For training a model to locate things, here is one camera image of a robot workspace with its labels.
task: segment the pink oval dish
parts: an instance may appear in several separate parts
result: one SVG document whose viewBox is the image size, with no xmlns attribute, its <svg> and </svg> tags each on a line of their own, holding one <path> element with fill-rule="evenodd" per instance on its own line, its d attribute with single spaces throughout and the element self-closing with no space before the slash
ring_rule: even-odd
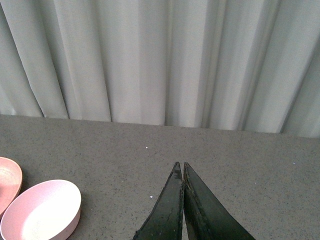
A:
<svg viewBox="0 0 320 240">
<path fill-rule="evenodd" d="M 19 165 L 0 156 L 0 220 L 9 204 L 18 196 L 22 184 Z"/>
<path fill-rule="evenodd" d="M 81 194 L 66 180 L 39 183 L 18 196 L 5 211 L 4 240 L 66 240 L 80 218 Z"/>
</svg>

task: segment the speckled surface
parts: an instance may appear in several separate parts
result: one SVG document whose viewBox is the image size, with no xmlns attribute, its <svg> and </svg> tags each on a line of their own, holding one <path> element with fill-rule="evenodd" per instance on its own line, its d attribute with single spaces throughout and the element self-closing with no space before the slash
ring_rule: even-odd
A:
<svg viewBox="0 0 320 240">
<path fill-rule="evenodd" d="M 175 161 L 188 161 L 257 240 L 320 236 L 319 139 L 0 115 L 0 156 L 21 166 L 22 191 L 52 179 L 79 187 L 69 240 L 132 239 Z"/>
</svg>

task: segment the oval bowl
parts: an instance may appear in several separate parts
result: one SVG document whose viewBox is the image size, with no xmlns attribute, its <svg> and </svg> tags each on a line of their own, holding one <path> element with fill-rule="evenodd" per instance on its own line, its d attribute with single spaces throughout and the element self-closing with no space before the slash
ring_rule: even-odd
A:
<svg viewBox="0 0 320 240">
<path fill-rule="evenodd" d="M 66 240 L 80 218 L 81 194 L 67 180 L 39 183 L 18 196 L 3 214 L 4 240 Z"/>
<path fill-rule="evenodd" d="M 0 157 L 0 220 L 10 203 L 18 196 L 22 184 L 22 171 L 13 160 Z"/>
</svg>

